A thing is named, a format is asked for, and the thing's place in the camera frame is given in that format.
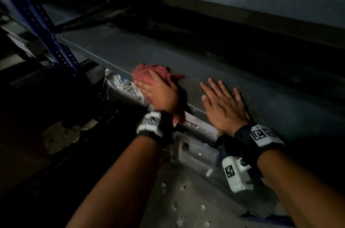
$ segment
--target perforated metal post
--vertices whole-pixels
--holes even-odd
[[[91,86],[89,78],[82,72],[79,63],[71,50],[61,44],[54,34],[54,23],[50,20],[41,4],[31,0],[9,0],[23,19],[27,22],[31,32],[34,33],[54,56],[57,62],[70,70],[74,76],[80,77]]]

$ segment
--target floor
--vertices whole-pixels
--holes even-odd
[[[189,169],[163,162],[140,228],[280,227],[242,221],[246,209]]]

